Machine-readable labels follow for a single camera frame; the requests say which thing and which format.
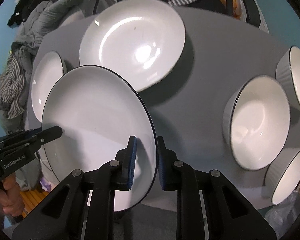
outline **ribbed bowl exterior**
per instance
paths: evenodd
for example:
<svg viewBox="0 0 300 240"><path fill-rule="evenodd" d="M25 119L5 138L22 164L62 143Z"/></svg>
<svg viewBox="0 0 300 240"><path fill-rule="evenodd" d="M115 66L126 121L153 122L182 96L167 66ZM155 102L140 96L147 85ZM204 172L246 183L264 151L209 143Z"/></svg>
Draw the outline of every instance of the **ribbed bowl exterior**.
<svg viewBox="0 0 300 240"><path fill-rule="evenodd" d="M282 59L277 64L275 76L279 83L282 85L284 91L286 92L290 106L300 110L300 104L292 80L290 66L290 51L291 48L284 54Z"/></svg>
<svg viewBox="0 0 300 240"><path fill-rule="evenodd" d="M223 136L228 144L228 146L231 148L230 144L230 129L231 129L231 121L232 121L232 113L234 109L235 101L242 90L242 87L239 88L236 93L232 95L232 97L228 100L228 103L226 104L226 107L223 111L223 118L222 118L222 131Z"/></svg>
<svg viewBox="0 0 300 240"><path fill-rule="evenodd" d="M286 169L299 152L300 148L285 148L270 164L265 178L265 185L271 198Z"/></svg>

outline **white plate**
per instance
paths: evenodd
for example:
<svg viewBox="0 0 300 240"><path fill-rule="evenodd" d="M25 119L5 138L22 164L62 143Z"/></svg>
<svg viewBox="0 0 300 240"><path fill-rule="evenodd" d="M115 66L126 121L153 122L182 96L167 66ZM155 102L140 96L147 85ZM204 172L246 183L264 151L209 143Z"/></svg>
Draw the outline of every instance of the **white plate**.
<svg viewBox="0 0 300 240"><path fill-rule="evenodd" d="M124 0L91 23L82 38L80 65L99 65L137 92L162 80L178 61L186 32L179 14L157 0Z"/></svg>
<svg viewBox="0 0 300 240"><path fill-rule="evenodd" d="M40 122L47 97L63 73L66 73L66 65L55 51L44 55L34 72L31 84L31 103L35 117Z"/></svg>
<svg viewBox="0 0 300 240"><path fill-rule="evenodd" d="M137 141L132 190L116 191L114 210L139 203L154 181L157 143L149 113L138 94L117 74L97 66L82 66L65 74L51 90L42 128L58 125L61 138L44 149L53 172L63 180L72 170L98 169Z"/></svg>
<svg viewBox="0 0 300 240"><path fill-rule="evenodd" d="M287 96L275 79L258 76L228 101L223 135L237 163L255 171L269 165L282 150L290 126Z"/></svg>

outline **gray table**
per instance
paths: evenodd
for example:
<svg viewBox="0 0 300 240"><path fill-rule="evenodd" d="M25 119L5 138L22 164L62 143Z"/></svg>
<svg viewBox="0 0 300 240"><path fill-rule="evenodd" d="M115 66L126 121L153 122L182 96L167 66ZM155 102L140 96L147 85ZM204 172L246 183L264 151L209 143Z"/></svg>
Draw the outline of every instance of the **gray table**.
<svg viewBox="0 0 300 240"><path fill-rule="evenodd" d="M264 196L266 168L246 171L234 160L222 136L222 114L230 96L249 78L274 77L288 47L236 19L195 8L176 8L186 27L180 60L161 82L140 93L158 136L180 160L200 171L220 170L254 205L271 205ZM57 51L69 69L79 66L79 47L94 17L49 33L40 46L34 70L49 51ZM28 101L29 128L40 127ZM286 147L300 147L300 112L291 109ZM158 179L144 204L176 210L175 192L163 192Z"/></svg>

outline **plastic bag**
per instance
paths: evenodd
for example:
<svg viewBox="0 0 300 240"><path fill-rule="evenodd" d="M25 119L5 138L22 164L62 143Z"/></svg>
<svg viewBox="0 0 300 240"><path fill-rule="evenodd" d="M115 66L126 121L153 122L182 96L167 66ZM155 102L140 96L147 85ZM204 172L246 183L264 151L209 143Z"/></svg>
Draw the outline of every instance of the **plastic bag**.
<svg viewBox="0 0 300 240"><path fill-rule="evenodd" d="M270 209L266 221L274 229L277 239L280 239L300 214L300 193L293 191L284 201Z"/></svg>

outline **metal screw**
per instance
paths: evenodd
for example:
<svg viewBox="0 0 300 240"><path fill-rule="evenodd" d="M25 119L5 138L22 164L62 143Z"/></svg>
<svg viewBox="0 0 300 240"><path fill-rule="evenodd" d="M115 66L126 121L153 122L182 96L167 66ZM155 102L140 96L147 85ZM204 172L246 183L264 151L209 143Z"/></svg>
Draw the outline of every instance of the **metal screw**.
<svg viewBox="0 0 300 240"><path fill-rule="evenodd" d="M176 167L182 167L183 166L183 162L182 161L175 161L173 163L173 165L175 165Z"/></svg>
<svg viewBox="0 0 300 240"><path fill-rule="evenodd" d="M111 167L115 167L115 166L118 166L118 165L119 165L119 161L117 161L117 160L112 160L112 161L109 162L109 164L110 164Z"/></svg>
<svg viewBox="0 0 300 240"><path fill-rule="evenodd" d="M220 172L217 171L217 170L213 170L213 171L211 171L211 175L212 175L213 177L219 177L219 176L220 176Z"/></svg>
<svg viewBox="0 0 300 240"><path fill-rule="evenodd" d="M72 176L74 176L74 177L79 176L81 173L82 173L82 171L79 170L79 169L73 170L73 171L71 172Z"/></svg>

